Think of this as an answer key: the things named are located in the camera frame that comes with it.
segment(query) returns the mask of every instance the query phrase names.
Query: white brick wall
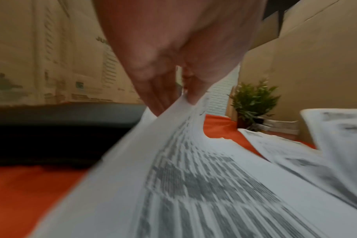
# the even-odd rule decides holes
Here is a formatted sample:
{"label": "white brick wall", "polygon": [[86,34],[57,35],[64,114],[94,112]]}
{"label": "white brick wall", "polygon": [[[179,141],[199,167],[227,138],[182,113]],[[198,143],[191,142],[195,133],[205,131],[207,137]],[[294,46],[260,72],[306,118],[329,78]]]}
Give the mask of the white brick wall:
{"label": "white brick wall", "polygon": [[231,71],[224,79],[214,84],[211,89],[211,98],[207,114],[224,116],[226,114],[228,95],[233,86],[237,85],[240,66]]}

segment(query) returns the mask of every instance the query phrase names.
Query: dark background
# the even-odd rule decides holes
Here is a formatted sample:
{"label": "dark background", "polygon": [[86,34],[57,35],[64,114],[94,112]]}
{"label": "dark background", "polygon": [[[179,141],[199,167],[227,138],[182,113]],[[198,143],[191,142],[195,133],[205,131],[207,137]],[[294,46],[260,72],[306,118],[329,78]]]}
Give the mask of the dark background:
{"label": "dark background", "polygon": [[295,5],[299,0],[268,0],[266,5],[264,19],[274,12],[279,12],[279,31],[282,28],[284,12]]}

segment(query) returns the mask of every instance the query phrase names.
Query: red fabric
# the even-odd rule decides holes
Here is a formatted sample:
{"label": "red fabric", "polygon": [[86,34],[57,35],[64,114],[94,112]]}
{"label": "red fabric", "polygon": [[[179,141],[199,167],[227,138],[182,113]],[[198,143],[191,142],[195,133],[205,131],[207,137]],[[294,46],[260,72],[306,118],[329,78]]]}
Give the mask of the red fabric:
{"label": "red fabric", "polygon": [[[204,132],[210,138],[232,139],[260,155],[229,118],[207,115]],[[86,172],[42,166],[0,167],[0,238],[26,236]]]}

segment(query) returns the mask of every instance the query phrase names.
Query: green plant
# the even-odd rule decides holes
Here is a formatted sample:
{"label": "green plant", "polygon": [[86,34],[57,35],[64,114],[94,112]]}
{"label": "green plant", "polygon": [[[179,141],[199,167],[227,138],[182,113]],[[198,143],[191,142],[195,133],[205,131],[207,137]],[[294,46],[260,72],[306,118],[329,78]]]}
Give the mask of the green plant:
{"label": "green plant", "polygon": [[254,119],[259,116],[271,116],[267,113],[272,110],[278,102],[280,96],[273,96],[272,93],[278,87],[268,87],[267,82],[261,80],[258,85],[241,83],[233,99],[232,106],[238,112],[239,117],[244,121],[254,123]]}

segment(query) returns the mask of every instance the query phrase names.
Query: hand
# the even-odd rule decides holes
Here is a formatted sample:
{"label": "hand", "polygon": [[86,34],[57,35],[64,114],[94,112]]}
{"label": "hand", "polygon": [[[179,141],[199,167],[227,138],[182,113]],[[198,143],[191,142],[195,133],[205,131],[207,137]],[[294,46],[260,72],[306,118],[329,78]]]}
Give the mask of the hand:
{"label": "hand", "polygon": [[93,0],[109,44],[155,115],[178,98],[183,67],[196,102],[242,60],[266,0]]}

